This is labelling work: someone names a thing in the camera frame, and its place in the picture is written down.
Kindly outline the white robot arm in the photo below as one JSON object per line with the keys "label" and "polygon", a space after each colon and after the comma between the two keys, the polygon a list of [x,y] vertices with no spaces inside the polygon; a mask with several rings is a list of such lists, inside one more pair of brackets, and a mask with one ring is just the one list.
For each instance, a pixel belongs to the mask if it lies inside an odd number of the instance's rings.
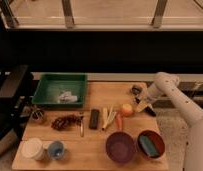
{"label": "white robot arm", "polygon": [[136,111],[143,111],[162,95],[166,95],[189,126],[183,171],[203,171],[203,109],[179,88],[177,75],[158,72],[154,82],[144,91]]}

